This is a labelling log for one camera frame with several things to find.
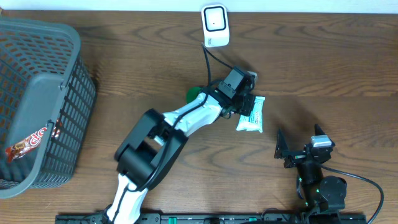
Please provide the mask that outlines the green lid jar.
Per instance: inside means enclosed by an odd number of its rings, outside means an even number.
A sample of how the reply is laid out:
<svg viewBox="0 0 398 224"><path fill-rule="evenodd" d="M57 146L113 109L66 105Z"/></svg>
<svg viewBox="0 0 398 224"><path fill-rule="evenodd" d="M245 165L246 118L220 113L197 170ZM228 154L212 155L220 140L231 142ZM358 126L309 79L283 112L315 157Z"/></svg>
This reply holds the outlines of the green lid jar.
<svg viewBox="0 0 398 224"><path fill-rule="evenodd" d="M202 89L202 87L199 87L199 86L189 89L186 94L186 103L189 104L193 100L195 100L197 98L197 96L201 93L201 89Z"/></svg>

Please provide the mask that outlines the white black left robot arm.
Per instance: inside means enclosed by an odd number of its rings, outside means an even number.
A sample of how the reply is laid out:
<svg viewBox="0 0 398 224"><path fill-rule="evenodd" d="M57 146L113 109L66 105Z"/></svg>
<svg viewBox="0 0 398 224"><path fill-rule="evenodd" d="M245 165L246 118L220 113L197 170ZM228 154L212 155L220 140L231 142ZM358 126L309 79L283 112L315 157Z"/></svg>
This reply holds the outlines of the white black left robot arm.
<svg viewBox="0 0 398 224"><path fill-rule="evenodd" d="M168 174L195 131L227 114L250 115L256 79L254 72L233 68L224 80L202 88L194 100L179 109L166 113L146 111L115 152L118 189L104 213L106 221L138 221L148 191Z"/></svg>

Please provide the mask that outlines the light blue tissue pack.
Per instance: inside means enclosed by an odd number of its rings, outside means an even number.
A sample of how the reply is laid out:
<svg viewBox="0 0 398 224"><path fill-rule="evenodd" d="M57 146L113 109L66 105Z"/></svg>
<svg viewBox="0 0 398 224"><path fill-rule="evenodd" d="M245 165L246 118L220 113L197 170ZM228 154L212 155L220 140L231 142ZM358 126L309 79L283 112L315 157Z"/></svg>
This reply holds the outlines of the light blue tissue pack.
<svg viewBox="0 0 398 224"><path fill-rule="evenodd" d="M249 116L241 115L236 127L237 131L259 131L263 132L262 109L265 101L264 96L257 96L254 100L254 107Z"/></svg>

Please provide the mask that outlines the red candy bar wrapper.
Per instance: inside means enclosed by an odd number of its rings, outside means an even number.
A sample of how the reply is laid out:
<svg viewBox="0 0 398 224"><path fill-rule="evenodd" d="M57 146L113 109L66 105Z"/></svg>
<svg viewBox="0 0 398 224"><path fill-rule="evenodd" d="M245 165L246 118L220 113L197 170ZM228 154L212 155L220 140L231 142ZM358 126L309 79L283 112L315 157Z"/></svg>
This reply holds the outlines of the red candy bar wrapper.
<svg viewBox="0 0 398 224"><path fill-rule="evenodd" d="M11 163L34 151L41 145L44 134L48 132L48 129L46 125L19 142L5 148L4 155L1 159L5 159L7 163Z"/></svg>

